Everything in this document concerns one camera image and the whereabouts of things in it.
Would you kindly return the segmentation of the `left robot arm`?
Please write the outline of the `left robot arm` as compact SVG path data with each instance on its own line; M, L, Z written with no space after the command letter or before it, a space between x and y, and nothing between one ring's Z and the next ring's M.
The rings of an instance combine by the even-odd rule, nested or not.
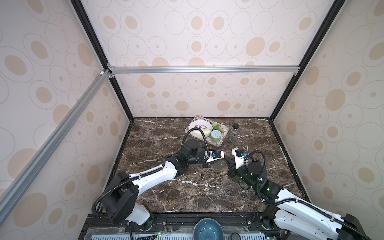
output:
M220 151L211 151L208 146L200 147L197 140L184 137L179 151L164 157L159 166L137 174L117 174L93 203L92 213L108 217L113 224L128 221L149 228L154 217L145 206L137 203L140 195L182 176L190 165L201 164L208 168L223 157Z

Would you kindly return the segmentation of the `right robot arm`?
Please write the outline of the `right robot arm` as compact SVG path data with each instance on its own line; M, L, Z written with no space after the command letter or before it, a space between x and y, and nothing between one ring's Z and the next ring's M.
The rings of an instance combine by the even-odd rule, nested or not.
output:
M267 179L267 157L261 151L244 153L233 149L232 158L224 158L230 178L237 177L266 206L260 216L266 230L274 227L293 232L309 240L367 240L359 220L341 216L309 203L288 189Z

